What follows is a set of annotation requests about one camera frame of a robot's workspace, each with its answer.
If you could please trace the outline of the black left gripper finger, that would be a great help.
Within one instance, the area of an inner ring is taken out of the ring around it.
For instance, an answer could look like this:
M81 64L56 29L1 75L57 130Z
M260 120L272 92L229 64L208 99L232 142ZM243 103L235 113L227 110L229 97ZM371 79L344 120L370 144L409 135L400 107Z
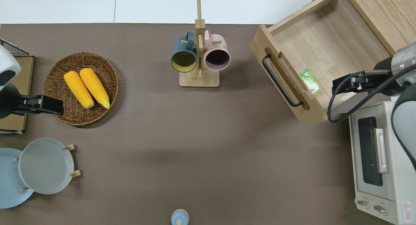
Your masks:
M40 98L40 111L62 116L64 115L64 105L61 100L42 95Z

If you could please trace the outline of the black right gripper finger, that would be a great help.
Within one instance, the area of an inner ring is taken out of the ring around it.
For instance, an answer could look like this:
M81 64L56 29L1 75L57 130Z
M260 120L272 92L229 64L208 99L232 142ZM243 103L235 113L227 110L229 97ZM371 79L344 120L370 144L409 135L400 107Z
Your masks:
M354 92L357 93L360 83L357 82L359 74L348 74L332 81L332 94Z

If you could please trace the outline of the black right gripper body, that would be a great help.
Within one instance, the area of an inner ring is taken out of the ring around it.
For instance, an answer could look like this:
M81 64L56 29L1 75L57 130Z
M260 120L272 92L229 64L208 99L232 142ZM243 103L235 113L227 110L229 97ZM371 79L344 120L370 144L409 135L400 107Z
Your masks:
M369 92L379 86L378 75L360 75L359 76L359 93Z

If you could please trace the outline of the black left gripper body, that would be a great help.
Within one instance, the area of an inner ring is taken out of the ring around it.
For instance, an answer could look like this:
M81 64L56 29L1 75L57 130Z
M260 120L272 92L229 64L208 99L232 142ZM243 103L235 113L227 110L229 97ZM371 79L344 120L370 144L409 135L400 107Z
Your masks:
M13 109L13 115L24 116L25 114L40 114L39 108L41 99L20 99Z

